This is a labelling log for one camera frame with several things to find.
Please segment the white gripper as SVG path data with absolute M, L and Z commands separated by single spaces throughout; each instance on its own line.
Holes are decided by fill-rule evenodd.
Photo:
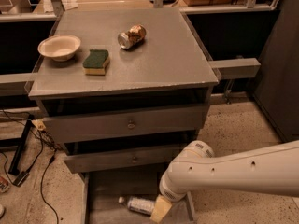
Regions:
M 171 202 L 178 202 L 187 194 L 186 191 L 180 191 L 177 188 L 173 188 L 167 174 L 162 175 L 159 190 L 162 195 L 158 195 L 150 216 L 150 220 L 155 223 L 160 223 L 167 215 L 172 207 Z

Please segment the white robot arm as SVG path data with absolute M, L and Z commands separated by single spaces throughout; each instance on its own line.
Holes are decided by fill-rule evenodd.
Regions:
M 222 157 L 202 141 L 189 143 L 162 175 L 150 220 L 159 224 L 174 203 L 200 188 L 298 197 L 299 141 Z

